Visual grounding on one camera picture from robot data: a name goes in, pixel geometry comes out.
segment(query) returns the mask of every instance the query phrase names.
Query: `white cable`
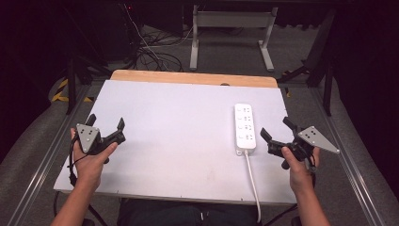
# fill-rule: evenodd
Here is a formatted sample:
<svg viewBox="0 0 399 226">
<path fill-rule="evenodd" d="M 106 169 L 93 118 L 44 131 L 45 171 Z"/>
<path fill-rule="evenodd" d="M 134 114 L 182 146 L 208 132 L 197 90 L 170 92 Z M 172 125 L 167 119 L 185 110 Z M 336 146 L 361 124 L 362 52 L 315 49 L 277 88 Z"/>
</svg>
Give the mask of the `white cable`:
<svg viewBox="0 0 399 226">
<path fill-rule="evenodd" d="M 252 170 L 250 169 L 250 164 L 249 164 L 248 150 L 245 150 L 245 155 L 246 155 L 246 159 L 247 159 L 247 165 L 248 165 L 250 181 L 252 182 L 253 193 L 255 194 L 256 206 L 258 207 L 258 221 L 257 221 L 257 223 L 259 223 L 259 222 L 261 222 L 261 219 L 262 219 L 261 205 L 259 204 L 258 194 L 256 193 L 255 183 L 253 182 Z"/>
<path fill-rule="evenodd" d="M 160 61 L 162 62 L 162 65 L 164 65 L 164 67 L 165 67 L 168 71 L 173 72 L 171 69 L 169 69 L 169 68 L 167 67 L 167 65 L 165 65 L 164 61 L 161 60 L 161 59 L 156 55 L 156 53 L 150 48 L 150 46 L 147 44 L 147 42 L 144 40 L 144 38 L 140 35 L 140 31 L 138 31 L 138 27 L 136 26 L 136 23 L 132 20 L 132 17 L 130 16 L 130 13 L 129 13 L 129 10 L 127 9 L 127 7 L 126 7 L 125 4 L 123 4 L 123 6 L 124 6 L 125 9 L 126 9 L 126 13 L 127 13 L 127 15 L 129 16 L 130 21 L 131 21 L 131 22 L 133 23 L 133 25 L 135 26 L 138 36 L 144 41 L 144 43 L 146 44 L 146 46 L 148 47 L 148 49 L 155 55 L 155 57 L 156 57 L 158 60 L 160 60 Z"/>
</svg>

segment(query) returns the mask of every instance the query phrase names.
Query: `wooden edge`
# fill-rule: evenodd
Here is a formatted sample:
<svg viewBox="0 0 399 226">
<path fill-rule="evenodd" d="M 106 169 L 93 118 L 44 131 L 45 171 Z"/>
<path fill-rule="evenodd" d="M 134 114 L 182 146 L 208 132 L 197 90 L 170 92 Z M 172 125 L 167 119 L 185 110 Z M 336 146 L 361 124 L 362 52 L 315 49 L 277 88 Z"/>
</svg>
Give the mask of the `wooden edge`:
<svg viewBox="0 0 399 226">
<path fill-rule="evenodd" d="M 209 73 L 172 73 L 149 72 L 133 70 L 116 70 L 111 80 L 158 82 L 158 83 L 183 83 L 201 85 L 229 84 L 235 87 L 277 88 L 278 84 L 273 77 L 226 75 Z"/>
</svg>

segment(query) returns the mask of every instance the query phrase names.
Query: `power strip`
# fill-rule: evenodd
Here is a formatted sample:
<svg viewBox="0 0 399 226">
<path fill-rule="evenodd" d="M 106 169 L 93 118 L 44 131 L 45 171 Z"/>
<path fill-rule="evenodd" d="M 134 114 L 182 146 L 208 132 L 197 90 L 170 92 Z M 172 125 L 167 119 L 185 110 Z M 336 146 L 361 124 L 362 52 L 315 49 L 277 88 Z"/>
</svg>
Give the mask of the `power strip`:
<svg viewBox="0 0 399 226">
<path fill-rule="evenodd" d="M 235 150 L 238 155 L 245 151 L 253 153 L 256 148 L 255 127 L 251 105 L 236 104 L 235 117 Z"/>
</svg>

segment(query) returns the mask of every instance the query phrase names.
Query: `white board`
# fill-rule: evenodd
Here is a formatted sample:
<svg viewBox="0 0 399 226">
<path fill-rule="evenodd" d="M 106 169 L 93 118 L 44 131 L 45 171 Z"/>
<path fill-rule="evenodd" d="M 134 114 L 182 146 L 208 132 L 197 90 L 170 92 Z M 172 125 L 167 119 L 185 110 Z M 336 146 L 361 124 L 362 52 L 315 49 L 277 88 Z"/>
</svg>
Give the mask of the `white board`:
<svg viewBox="0 0 399 226">
<path fill-rule="evenodd" d="M 234 105 L 252 105 L 257 147 L 249 157 L 261 203 L 295 203 L 282 158 L 267 153 L 264 127 L 289 142 L 279 89 L 106 81 L 91 110 L 102 137 L 124 118 L 126 141 L 104 166 L 96 193 L 198 202 L 254 203 L 247 162 L 234 146 Z M 67 161 L 55 190 L 69 192 Z"/>
</svg>

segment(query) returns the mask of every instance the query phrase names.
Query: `metal rail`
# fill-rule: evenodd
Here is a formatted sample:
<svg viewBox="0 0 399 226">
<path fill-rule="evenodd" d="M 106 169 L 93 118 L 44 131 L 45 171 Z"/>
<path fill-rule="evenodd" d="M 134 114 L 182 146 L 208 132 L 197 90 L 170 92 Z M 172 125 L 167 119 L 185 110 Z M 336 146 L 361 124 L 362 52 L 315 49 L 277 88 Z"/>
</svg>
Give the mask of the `metal rail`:
<svg viewBox="0 0 399 226">
<path fill-rule="evenodd" d="M 314 101 L 317 103 L 317 106 L 321 114 L 323 115 L 324 120 L 326 121 L 328 129 L 331 132 L 335 143 L 341 150 L 340 160 L 343 164 L 343 169 L 345 170 L 349 182 L 352 185 L 356 196 L 358 197 L 360 206 L 363 209 L 365 217 L 369 221 L 370 225 L 385 226 L 386 224 L 383 218 L 379 215 L 375 204 L 373 203 L 371 194 L 367 188 L 367 185 L 364 183 L 363 177 L 361 176 L 355 161 L 353 160 L 352 156 L 345 150 L 342 139 L 337 133 L 337 127 L 334 123 L 334 120 L 331 117 L 327 116 L 326 111 L 323 108 L 322 96 L 320 92 L 317 89 L 310 90 Z"/>
<path fill-rule="evenodd" d="M 61 140 L 66 136 L 66 133 L 69 131 L 68 128 L 71 126 L 72 120 L 76 114 L 77 109 L 80 104 L 83 103 L 86 94 L 88 93 L 89 86 L 83 86 L 79 89 L 79 93 L 77 96 L 77 104 L 73 109 L 70 115 L 66 115 L 64 121 L 56 132 L 56 136 L 53 139 L 49 149 L 47 150 L 46 155 L 43 157 L 38 169 L 32 177 L 32 180 L 29 183 L 23 197 L 20 200 L 17 208 L 14 211 L 11 219 L 9 220 L 7 226 L 18 226 L 22 225 L 24 222 L 24 218 L 26 217 L 30 207 L 33 204 L 33 201 L 39 194 L 41 186 L 43 185 L 46 176 L 53 165 L 54 160 L 59 152 Z"/>
</svg>

